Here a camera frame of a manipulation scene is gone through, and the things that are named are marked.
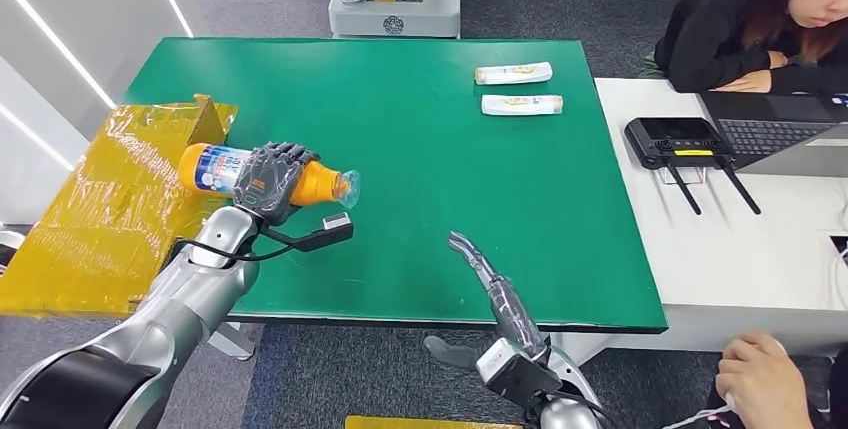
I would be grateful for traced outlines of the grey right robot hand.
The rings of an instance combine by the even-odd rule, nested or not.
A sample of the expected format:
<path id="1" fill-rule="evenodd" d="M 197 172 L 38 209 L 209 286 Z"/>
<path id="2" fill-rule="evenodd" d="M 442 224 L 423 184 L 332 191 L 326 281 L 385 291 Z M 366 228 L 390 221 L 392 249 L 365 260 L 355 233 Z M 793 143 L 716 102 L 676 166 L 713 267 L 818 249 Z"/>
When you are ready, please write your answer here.
<path id="1" fill-rule="evenodd" d="M 448 245 L 475 271 L 486 291 L 499 336 L 517 344 L 532 361 L 546 365 L 550 358 L 549 345 L 510 280 L 493 268 L 488 258 L 467 236 L 451 231 Z M 423 344 L 438 361 L 469 370 L 476 368 L 477 361 L 487 351 L 486 348 L 451 345 L 434 335 L 427 336 Z"/>

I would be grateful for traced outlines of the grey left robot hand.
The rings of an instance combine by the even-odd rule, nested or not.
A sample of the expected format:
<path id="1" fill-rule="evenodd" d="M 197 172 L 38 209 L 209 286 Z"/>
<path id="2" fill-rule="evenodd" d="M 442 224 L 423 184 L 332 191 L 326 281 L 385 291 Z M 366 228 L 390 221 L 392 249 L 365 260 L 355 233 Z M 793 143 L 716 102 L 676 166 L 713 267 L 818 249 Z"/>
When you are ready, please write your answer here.
<path id="1" fill-rule="evenodd" d="M 290 198 L 306 166 L 320 160 L 302 144 L 269 142 L 254 148 L 236 177 L 232 200 L 269 226 L 280 226 L 293 211 Z"/>

